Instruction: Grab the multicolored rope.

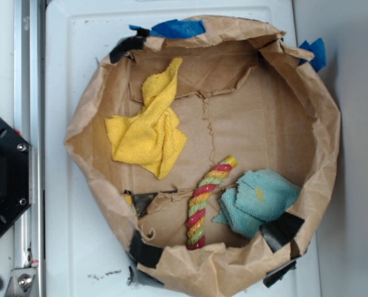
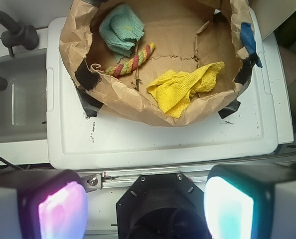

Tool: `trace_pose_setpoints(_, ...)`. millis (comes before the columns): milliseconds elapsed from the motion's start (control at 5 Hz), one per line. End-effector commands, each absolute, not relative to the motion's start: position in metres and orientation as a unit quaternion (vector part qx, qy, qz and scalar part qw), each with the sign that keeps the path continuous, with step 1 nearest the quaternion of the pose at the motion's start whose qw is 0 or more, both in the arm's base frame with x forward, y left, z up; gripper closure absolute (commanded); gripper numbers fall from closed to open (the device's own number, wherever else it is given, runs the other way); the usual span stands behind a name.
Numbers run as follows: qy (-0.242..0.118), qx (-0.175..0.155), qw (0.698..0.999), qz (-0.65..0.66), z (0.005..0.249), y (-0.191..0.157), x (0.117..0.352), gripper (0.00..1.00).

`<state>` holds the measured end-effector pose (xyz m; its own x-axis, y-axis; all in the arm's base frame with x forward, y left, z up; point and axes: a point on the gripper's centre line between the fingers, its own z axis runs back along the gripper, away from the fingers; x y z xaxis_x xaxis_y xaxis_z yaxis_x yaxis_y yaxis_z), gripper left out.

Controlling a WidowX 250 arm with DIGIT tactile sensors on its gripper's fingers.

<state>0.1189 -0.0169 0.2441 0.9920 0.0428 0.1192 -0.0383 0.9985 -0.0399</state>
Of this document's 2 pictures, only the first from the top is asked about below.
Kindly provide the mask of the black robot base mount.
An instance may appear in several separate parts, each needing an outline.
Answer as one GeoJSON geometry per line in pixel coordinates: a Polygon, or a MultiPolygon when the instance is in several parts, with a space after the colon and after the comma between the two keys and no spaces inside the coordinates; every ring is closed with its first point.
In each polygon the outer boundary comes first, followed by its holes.
{"type": "Polygon", "coordinates": [[[30,144],[0,117],[0,238],[30,206],[30,144]]]}

